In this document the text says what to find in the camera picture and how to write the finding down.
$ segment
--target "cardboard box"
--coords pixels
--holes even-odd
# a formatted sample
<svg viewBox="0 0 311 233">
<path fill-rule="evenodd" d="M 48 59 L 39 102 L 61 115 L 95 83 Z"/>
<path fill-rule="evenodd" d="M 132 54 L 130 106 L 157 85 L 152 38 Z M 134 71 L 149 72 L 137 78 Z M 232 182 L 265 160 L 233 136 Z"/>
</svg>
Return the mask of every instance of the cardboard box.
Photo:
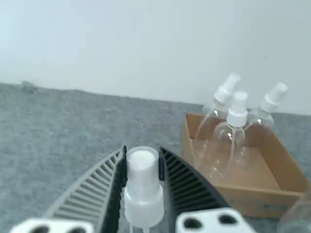
<svg viewBox="0 0 311 233">
<path fill-rule="evenodd" d="M 182 127 L 182 157 L 190 165 L 198 147 L 192 139 L 202 119 L 202 115 L 187 113 Z M 212 120 L 212 127 L 208 128 L 217 123 L 218 120 Z M 246 135 L 245 153 L 252 158 L 249 167 L 234 168 L 229 179 L 213 185 L 243 215 L 279 218 L 310 188 L 310 183 L 276 135 L 267 133 L 261 137 L 262 133 L 266 132 L 258 128 Z M 202 138 L 211 135 L 212 130 L 206 130 Z"/>
</svg>

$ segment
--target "white spray nozzle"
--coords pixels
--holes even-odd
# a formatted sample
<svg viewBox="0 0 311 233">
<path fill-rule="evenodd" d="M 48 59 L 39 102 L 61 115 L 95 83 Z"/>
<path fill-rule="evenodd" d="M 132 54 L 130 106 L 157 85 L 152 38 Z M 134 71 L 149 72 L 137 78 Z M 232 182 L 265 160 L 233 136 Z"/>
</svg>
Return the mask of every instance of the white spray nozzle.
<svg viewBox="0 0 311 233">
<path fill-rule="evenodd" d="M 238 91 L 234 94 L 234 99 L 226 119 L 229 125 L 243 127 L 246 124 L 247 98 L 248 94 L 244 91 Z"/>
<path fill-rule="evenodd" d="M 214 94 L 214 98 L 220 103 L 226 103 L 234 92 L 234 89 L 240 79 L 241 77 L 238 74 L 230 74 L 227 80 L 218 87 Z"/>
<path fill-rule="evenodd" d="M 229 77 L 226 80 L 226 83 L 231 84 L 233 87 L 236 86 L 236 84 L 241 80 L 241 76 L 238 74 L 230 74 Z"/>
<path fill-rule="evenodd" d="M 145 233 L 164 215 L 158 157 L 158 152 L 150 147 L 135 147 L 126 153 L 125 217 L 131 226 L 142 228 Z"/>
<path fill-rule="evenodd" d="M 260 108 L 268 113 L 273 112 L 281 103 L 287 93 L 287 86 L 284 83 L 277 83 L 264 97 Z"/>
</svg>

